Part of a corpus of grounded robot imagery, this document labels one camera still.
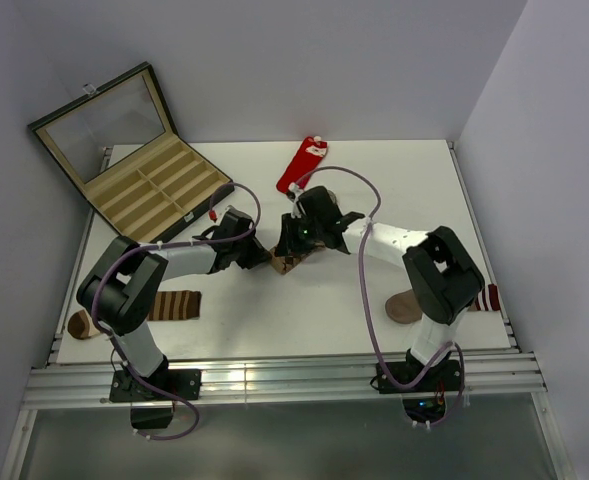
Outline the tan argyle sock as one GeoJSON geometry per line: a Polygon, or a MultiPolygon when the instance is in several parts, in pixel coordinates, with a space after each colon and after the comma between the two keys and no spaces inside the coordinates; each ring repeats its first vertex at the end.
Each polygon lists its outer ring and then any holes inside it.
{"type": "Polygon", "coordinates": [[[308,214],[293,212],[281,215],[279,240],[270,250],[271,264],[281,275],[287,274],[312,253],[325,248],[341,249],[341,236],[325,220],[338,220],[340,210],[336,196],[323,186],[314,187],[302,194],[303,206],[308,214]]]}

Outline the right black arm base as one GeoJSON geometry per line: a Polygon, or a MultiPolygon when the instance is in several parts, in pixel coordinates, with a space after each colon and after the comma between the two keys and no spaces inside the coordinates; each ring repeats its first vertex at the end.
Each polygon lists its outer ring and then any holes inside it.
{"type": "Polygon", "coordinates": [[[388,362],[387,374],[379,363],[369,385],[381,395],[422,394],[402,401],[407,417],[417,425],[432,426],[441,421],[448,412],[446,395],[457,392],[460,401],[464,387],[464,364],[452,359],[451,354],[424,371],[424,365],[410,351],[404,361],[388,362]]]}

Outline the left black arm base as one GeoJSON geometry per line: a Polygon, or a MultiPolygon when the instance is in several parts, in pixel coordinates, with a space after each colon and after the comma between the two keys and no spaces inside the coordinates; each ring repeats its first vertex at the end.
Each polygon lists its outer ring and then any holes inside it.
{"type": "Polygon", "coordinates": [[[155,387],[152,390],[125,370],[113,374],[108,400],[113,404],[130,405],[130,424],[138,430],[153,433],[167,428],[174,419],[177,400],[159,393],[164,390],[184,400],[197,400],[201,386],[201,371],[198,369],[167,370],[156,378],[146,379],[155,387]]]}

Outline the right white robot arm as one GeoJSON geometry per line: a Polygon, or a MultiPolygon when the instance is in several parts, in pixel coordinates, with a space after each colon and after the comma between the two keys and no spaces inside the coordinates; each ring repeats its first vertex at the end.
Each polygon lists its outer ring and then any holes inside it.
{"type": "Polygon", "coordinates": [[[344,214],[323,186],[303,190],[291,184],[293,211],[282,215],[275,257],[305,257],[324,247],[354,255],[368,334],[382,360],[369,305],[365,259],[404,269],[421,311],[419,333],[408,351],[409,383],[426,390],[442,374],[438,362],[454,346],[460,319],[485,286],[483,275],[458,236],[448,227],[408,230],[379,223],[372,215],[344,214]]]}

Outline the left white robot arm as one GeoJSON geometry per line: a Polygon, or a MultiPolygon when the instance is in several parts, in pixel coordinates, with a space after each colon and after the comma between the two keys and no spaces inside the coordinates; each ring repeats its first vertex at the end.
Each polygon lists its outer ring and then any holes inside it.
{"type": "Polygon", "coordinates": [[[256,238],[256,221],[229,208],[219,223],[188,241],[143,244],[111,241],[76,293],[95,326],[108,334],[127,362],[133,388],[157,399],[169,386],[168,360],[147,324],[159,286],[186,275],[210,275],[235,263],[252,269],[270,259],[256,238]]]}

